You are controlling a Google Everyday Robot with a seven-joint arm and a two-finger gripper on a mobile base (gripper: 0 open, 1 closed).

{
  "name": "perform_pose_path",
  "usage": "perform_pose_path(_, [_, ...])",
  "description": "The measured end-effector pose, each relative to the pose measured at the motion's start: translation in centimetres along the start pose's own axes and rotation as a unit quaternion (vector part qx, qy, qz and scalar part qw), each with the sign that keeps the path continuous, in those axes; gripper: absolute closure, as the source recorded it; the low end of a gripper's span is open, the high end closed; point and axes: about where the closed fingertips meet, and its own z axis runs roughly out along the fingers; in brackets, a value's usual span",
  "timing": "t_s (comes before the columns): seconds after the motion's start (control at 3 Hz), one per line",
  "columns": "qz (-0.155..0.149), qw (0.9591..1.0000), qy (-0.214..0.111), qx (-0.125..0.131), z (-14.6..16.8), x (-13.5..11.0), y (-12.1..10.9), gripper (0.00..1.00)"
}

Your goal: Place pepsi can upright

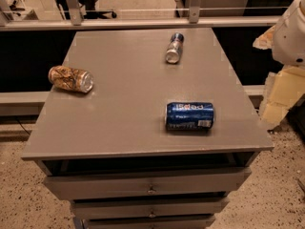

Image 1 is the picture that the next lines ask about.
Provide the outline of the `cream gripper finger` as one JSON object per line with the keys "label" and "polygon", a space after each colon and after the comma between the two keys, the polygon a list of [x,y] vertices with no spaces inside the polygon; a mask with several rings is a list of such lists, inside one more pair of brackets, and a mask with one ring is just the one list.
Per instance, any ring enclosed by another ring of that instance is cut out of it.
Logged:
{"label": "cream gripper finger", "polygon": [[269,73],[259,106],[260,121],[268,130],[277,127],[304,94],[304,66],[285,65],[280,72]]}
{"label": "cream gripper finger", "polygon": [[264,33],[256,38],[253,47],[260,50],[268,50],[273,46],[275,26],[268,28]]}

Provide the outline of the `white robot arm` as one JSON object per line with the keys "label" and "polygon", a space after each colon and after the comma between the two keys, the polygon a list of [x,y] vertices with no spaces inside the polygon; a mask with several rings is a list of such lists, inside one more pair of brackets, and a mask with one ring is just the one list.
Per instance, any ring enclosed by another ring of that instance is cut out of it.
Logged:
{"label": "white robot arm", "polygon": [[283,65],[268,74],[258,112],[260,121],[273,129],[305,94],[305,0],[294,0],[253,47],[271,49],[273,59]]}

